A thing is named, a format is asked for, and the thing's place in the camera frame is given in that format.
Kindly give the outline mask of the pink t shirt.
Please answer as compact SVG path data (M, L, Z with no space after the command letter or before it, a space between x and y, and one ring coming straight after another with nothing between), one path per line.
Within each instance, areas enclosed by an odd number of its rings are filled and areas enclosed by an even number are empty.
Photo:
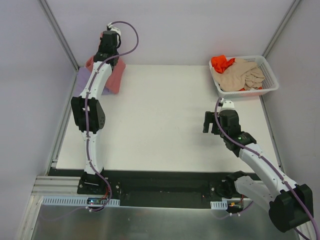
M118 43L120 43L120 46L121 46L121 36L118 37ZM92 73L94 69L94 63L96 62L97 62L97 52L95 55L92 55L86 61L85 68L87 68ZM120 91L122 75L126 68L126 64L119 56L107 61L106 64L111 65L112 74L106 79L104 83L102 95L118 94Z

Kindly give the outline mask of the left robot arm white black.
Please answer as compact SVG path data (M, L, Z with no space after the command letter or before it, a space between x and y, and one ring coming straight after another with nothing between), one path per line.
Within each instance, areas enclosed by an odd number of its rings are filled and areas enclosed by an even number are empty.
M100 138L106 115L100 98L108 78L118 63L120 45L120 33L114 28L101 33L98 50L92 58L88 82L79 96L71 99L74 122L82 134L85 147L85 167L80 177L78 194L104 195L106 198L110 192L102 176L104 164Z

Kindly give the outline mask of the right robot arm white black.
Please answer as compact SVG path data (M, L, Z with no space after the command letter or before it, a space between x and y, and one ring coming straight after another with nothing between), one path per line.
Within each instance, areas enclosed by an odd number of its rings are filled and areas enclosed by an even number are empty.
M231 199L243 195L250 198L268 213L273 225L283 233L314 221L310 187L299 185L265 157L256 139L242 131L235 110L205 112L203 133L219 135L226 148L245 162L262 181L262 184L256 183L243 171L231 173L216 187L218 196Z

